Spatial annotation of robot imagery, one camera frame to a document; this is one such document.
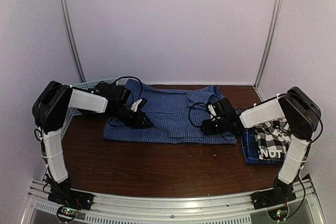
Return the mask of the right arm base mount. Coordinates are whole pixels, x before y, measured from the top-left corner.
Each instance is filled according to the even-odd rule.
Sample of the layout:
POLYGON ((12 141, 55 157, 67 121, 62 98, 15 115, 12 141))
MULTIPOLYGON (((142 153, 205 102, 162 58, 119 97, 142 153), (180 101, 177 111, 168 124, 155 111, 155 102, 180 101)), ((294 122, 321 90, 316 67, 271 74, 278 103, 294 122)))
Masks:
POLYGON ((273 188, 252 193, 250 197, 254 209, 266 209, 271 220, 285 221, 289 216, 288 202, 296 199, 292 184, 286 184, 276 178, 273 188))

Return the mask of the blue small-check shirt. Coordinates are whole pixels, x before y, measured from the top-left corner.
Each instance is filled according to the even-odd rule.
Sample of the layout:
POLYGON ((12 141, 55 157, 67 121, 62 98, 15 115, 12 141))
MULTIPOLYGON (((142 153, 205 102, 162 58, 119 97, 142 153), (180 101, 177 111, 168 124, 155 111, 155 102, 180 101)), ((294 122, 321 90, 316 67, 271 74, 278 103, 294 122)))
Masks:
POLYGON ((224 98, 218 86, 198 90, 156 89, 129 79, 125 87, 132 94, 147 99, 142 110, 153 126, 132 129, 116 118, 109 118, 103 131, 104 139, 166 144, 236 144, 233 133, 205 135, 199 129, 199 125, 210 118, 205 106, 224 98))

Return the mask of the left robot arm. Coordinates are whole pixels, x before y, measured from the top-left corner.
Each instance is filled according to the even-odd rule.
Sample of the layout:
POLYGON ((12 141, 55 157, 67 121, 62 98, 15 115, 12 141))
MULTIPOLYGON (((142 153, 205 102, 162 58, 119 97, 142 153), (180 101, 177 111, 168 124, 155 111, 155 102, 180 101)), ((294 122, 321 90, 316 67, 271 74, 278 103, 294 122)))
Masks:
POLYGON ((106 114, 120 120, 133 129, 148 129, 153 126, 149 117, 142 111, 147 103, 138 98, 130 107, 126 102, 131 91, 116 82, 101 81, 87 90, 51 81, 33 105, 39 139, 43 142, 44 159, 52 180, 61 184, 68 177, 61 134, 69 108, 106 114))

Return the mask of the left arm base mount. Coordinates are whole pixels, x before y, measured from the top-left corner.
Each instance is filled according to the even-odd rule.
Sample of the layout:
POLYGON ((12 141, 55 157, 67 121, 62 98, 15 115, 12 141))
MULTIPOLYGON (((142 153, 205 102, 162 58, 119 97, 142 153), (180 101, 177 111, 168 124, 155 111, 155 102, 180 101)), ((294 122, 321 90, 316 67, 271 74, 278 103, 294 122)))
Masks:
POLYGON ((91 209, 93 194, 71 189, 70 179, 57 183, 46 174, 44 181, 43 192, 48 195, 48 201, 59 204, 56 217, 61 223, 70 223, 79 211, 91 209))

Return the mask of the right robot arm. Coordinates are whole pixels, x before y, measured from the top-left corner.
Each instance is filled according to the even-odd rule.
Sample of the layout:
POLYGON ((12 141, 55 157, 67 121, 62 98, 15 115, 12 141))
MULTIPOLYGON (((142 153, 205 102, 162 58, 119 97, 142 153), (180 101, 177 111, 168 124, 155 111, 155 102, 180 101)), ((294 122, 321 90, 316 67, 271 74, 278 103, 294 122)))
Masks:
POLYGON ((323 126, 319 107, 299 88, 292 87, 287 93, 278 94, 260 104, 235 112, 226 98, 209 105, 212 117, 202 122, 200 129, 205 135, 223 132, 236 133, 266 122, 285 119, 290 128, 290 144, 284 163, 269 192, 272 203, 279 204, 289 196, 289 188, 299 176, 307 160, 317 127, 323 126))

